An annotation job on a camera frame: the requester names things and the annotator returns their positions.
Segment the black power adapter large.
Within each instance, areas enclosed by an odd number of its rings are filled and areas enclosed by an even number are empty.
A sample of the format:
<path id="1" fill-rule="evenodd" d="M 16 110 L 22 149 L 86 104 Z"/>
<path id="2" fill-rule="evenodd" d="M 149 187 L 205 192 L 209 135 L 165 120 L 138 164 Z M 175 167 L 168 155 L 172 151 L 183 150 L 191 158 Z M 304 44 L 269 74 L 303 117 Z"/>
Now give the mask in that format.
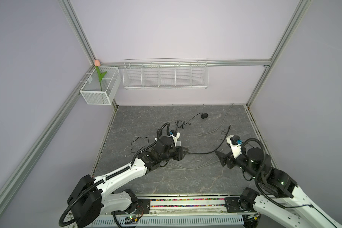
<path id="1" fill-rule="evenodd" d="M 145 149 L 150 145 L 150 139 L 148 137 L 137 137 L 135 140 L 131 142 L 131 150 L 132 154 L 135 154 L 139 150 Z"/>

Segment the black power adapter small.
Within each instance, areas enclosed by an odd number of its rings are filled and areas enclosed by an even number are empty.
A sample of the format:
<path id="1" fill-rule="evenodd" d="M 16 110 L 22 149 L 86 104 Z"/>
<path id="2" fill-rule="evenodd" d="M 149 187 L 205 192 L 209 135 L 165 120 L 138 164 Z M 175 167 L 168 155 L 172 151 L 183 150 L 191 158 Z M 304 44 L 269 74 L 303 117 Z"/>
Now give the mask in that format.
<path id="1" fill-rule="evenodd" d="M 191 119 L 189 119 L 188 121 L 184 121 L 184 120 L 176 120 L 175 121 L 175 125 L 176 125 L 176 129 L 184 129 L 186 126 L 191 125 L 191 121 L 193 119 L 195 119 L 196 117 L 200 117 L 201 119 L 206 119 L 209 117 L 208 113 L 198 113 L 195 116 L 193 116 Z"/>

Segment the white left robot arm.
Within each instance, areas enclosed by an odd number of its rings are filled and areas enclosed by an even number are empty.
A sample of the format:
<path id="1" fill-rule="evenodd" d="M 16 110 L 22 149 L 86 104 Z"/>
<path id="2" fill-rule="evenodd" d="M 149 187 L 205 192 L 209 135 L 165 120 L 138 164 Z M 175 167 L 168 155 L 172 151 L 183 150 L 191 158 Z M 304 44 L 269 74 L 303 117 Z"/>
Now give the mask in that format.
<path id="1" fill-rule="evenodd" d="M 76 223 L 77 227 L 84 228 L 103 212 L 136 211 L 138 198 L 131 190 L 115 191 L 158 169 L 163 162 L 180 161 L 185 157 L 188 149 L 181 146 L 180 133 L 169 128 L 170 123 L 165 123 L 157 130 L 155 141 L 136 152 L 131 162 L 123 167 L 95 178 L 90 175 L 82 177 L 67 200 L 59 226 Z"/>

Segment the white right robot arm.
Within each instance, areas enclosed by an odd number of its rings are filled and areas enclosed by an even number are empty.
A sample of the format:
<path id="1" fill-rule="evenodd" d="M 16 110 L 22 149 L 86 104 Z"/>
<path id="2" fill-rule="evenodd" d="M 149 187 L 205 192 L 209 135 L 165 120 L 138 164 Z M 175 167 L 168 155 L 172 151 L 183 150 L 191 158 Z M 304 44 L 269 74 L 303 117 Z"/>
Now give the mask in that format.
<path id="1" fill-rule="evenodd" d="M 223 167 L 237 167 L 250 176 L 256 190 L 246 188 L 239 197 L 244 211 L 265 215 L 286 228 L 341 228 L 314 203 L 287 173 L 274 168 L 265 146 L 256 138 L 226 138 L 231 151 L 215 151 Z"/>

